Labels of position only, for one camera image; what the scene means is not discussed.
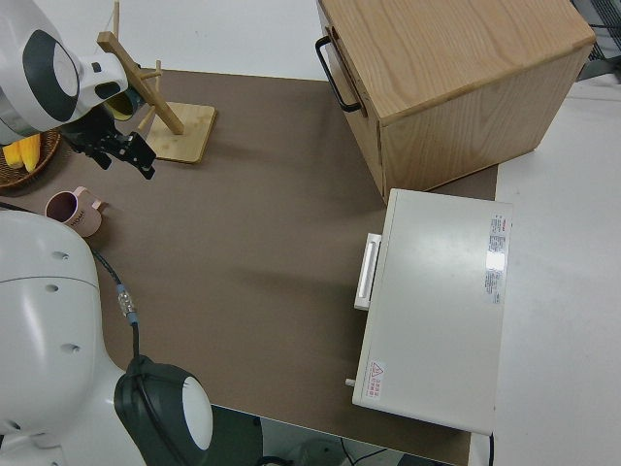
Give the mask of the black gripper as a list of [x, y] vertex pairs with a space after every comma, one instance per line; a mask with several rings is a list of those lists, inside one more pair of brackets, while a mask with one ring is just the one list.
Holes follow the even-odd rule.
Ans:
[[109, 154], [125, 150], [126, 161], [151, 180], [155, 174], [155, 152], [138, 133], [129, 136], [120, 133], [109, 111], [89, 111], [86, 115], [62, 125], [62, 137], [76, 152], [92, 154], [104, 170], [112, 165]]

